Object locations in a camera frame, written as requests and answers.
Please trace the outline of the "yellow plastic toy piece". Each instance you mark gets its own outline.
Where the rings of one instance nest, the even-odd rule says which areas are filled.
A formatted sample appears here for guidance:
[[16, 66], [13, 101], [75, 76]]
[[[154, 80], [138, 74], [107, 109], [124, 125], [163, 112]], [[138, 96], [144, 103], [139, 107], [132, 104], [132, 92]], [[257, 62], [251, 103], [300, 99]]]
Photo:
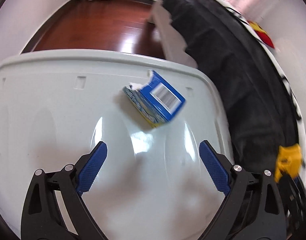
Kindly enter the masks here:
[[299, 144], [286, 147], [279, 146], [275, 164], [275, 182], [279, 183], [280, 179], [286, 174], [295, 179], [299, 175], [301, 166], [302, 152]]

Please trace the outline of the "small dark blue carton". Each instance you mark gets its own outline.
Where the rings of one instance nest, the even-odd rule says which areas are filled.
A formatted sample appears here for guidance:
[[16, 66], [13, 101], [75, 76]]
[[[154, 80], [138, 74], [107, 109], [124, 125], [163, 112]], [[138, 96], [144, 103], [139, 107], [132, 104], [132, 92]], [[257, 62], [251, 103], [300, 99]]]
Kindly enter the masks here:
[[123, 92], [143, 118], [155, 128], [173, 120], [186, 100], [156, 71], [150, 70], [148, 73], [147, 83], [130, 83], [123, 88]]

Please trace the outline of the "bed with logo blanket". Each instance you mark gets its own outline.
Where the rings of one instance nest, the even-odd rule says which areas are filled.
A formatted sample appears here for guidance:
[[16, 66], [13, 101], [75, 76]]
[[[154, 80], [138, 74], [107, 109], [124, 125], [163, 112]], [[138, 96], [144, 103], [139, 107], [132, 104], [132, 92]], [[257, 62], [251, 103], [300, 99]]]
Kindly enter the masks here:
[[277, 59], [246, 18], [225, 0], [156, 0], [152, 19], [165, 58], [196, 68], [217, 88], [234, 161], [276, 172], [282, 148], [299, 145], [306, 182], [306, 131], [298, 101]]

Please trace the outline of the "grey plastic storage box lid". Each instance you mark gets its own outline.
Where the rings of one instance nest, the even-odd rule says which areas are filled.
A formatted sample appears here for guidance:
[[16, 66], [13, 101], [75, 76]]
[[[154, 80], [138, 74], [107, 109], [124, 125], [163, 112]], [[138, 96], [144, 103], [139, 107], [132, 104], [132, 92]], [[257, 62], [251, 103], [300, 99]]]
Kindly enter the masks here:
[[[152, 128], [123, 88], [156, 71], [185, 98]], [[107, 158], [83, 200], [109, 239], [197, 239], [224, 195], [199, 156], [231, 156], [218, 91], [202, 72], [103, 50], [49, 50], [0, 63], [0, 215], [16, 236], [37, 169], [61, 170], [103, 141]]]

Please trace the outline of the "red yellow pillow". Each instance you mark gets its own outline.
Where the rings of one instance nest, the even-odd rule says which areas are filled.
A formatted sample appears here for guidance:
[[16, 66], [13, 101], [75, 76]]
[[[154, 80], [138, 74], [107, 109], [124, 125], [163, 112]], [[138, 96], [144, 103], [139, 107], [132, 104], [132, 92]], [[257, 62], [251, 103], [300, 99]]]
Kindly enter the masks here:
[[262, 29], [256, 22], [248, 21], [248, 23], [256, 32], [256, 34], [260, 37], [262, 42], [264, 42], [270, 48], [275, 48], [272, 39], [269, 37], [268, 33], [264, 29]]

